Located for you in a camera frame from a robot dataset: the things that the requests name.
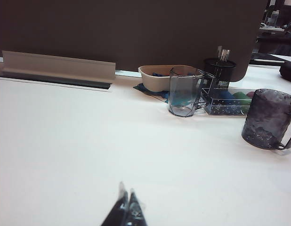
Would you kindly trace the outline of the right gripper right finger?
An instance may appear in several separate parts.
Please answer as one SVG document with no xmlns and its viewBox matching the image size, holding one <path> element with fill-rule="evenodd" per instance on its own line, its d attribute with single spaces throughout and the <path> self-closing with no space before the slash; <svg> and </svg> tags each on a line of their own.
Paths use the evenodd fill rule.
<svg viewBox="0 0 291 226">
<path fill-rule="evenodd" d="M 135 190 L 130 190 L 130 199 L 128 205 L 128 212 L 126 216 L 127 226 L 147 226 L 145 216 L 139 204 Z"/>
</svg>

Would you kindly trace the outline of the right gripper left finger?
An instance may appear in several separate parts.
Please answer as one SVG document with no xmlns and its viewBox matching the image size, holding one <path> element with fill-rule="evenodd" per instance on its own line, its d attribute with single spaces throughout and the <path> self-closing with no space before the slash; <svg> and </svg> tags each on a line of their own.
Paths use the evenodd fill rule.
<svg viewBox="0 0 291 226">
<path fill-rule="evenodd" d="M 102 226 L 122 226 L 128 212 L 128 191 L 125 184 L 121 181 L 119 183 L 118 198 L 112 209 L 104 219 Z"/>
</svg>

